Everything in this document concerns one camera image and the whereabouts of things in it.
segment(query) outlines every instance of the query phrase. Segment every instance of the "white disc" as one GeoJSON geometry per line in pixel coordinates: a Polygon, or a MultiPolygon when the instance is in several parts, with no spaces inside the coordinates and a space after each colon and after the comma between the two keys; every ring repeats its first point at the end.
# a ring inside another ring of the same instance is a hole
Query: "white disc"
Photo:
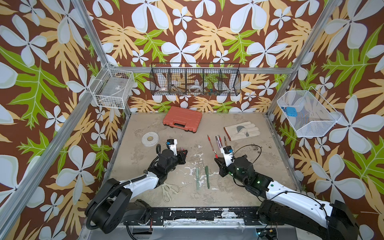
{"type": "Polygon", "coordinates": [[[146,147],[155,146],[159,142],[159,135],[155,132],[148,132],[143,135],[141,138],[141,142],[146,147]]]}

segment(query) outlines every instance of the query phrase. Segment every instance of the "wire basket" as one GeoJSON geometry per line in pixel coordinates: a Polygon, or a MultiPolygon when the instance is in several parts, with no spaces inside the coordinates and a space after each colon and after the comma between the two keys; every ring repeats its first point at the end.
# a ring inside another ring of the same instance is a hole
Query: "wire basket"
{"type": "Polygon", "coordinates": [[[171,67],[169,63],[151,63],[152,95],[219,95],[240,94],[241,75],[238,65],[202,64],[200,67],[171,67]]]}
{"type": "Polygon", "coordinates": [[[321,94],[314,90],[334,112],[330,113],[310,90],[287,91],[277,100],[297,137],[323,137],[341,118],[341,114],[321,94]],[[286,107],[295,108],[297,116],[287,115],[286,107]]]}
{"type": "Polygon", "coordinates": [[[134,83],[133,72],[114,68],[100,71],[92,96],[97,106],[124,109],[134,83]]]}

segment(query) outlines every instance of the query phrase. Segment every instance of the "stained floor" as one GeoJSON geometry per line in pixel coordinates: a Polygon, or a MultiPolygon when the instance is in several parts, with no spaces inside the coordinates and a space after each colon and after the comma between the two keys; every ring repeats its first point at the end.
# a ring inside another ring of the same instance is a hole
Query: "stained floor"
{"type": "MultiPolygon", "coordinates": [[[[295,189],[288,175],[286,167],[280,158],[277,147],[269,132],[268,125],[261,113],[247,114],[217,114],[204,113],[196,133],[185,132],[177,128],[164,126],[162,120],[165,114],[133,114],[129,120],[124,134],[118,156],[110,177],[117,180],[128,180],[142,174],[151,161],[156,157],[156,146],[146,147],[141,138],[147,132],[156,132],[159,135],[161,148],[166,147],[167,139],[177,139],[177,148],[188,150],[187,163],[178,165],[168,174],[166,183],[178,185],[179,194],[170,193],[172,201],[166,203],[162,199],[162,188],[158,187],[146,191],[135,199],[142,199],[152,207],[231,207],[231,206],[258,206],[258,199],[244,188],[236,186],[230,176],[222,178],[218,174],[218,166],[214,161],[215,155],[208,142],[207,134],[213,138],[212,144],[218,151],[214,141],[215,135],[220,135],[224,141],[224,127],[250,121],[261,132],[256,137],[249,137],[236,141],[228,141],[235,151],[247,144],[257,144],[262,147],[259,159],[253,164],[254,169],[265,174],[284,186],[295,189]],[[207,188],[205,166],[209,168],[210,189],[207,188]],[[199,168],[199,186],[197,190],[196,172],[199,168]]],[[[259,155],[253,147],[245,147],[239,150],[236,156],[246,154],[248,160],[253,162],[259,155]]]]}

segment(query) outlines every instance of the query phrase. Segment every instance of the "white wire basket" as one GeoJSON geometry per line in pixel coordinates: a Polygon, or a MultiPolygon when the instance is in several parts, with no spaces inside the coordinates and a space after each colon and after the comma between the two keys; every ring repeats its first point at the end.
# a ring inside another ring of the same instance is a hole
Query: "white wire basket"
{"type": "Polygon", "coordinates": [[[92,96],[97,106],[124,109],[134,83],[133,72],[111,68],[100,71],[96,80],[99,83],[92,96]]]}
{"type": "Polygon", "coordinates": [[[323,99],[322,102],[327,103],[334,112],[330,113],[310,90],[287,91],[277,100],[280,108],[295,108],[296,117],[282,112],[297,137],[323,137],[341,118],[341,114],[321,94],[313,89],[323,99]]]}

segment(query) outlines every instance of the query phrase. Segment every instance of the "blue object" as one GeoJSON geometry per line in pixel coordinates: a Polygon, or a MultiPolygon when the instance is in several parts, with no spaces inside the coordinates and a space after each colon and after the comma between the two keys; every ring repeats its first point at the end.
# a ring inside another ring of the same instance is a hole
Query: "blue object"
{"type": "Polygon", "coordinates": [[[297,117],[296,109],[293,107],[286,107],[285,112],[290,117],[297,117]]]}

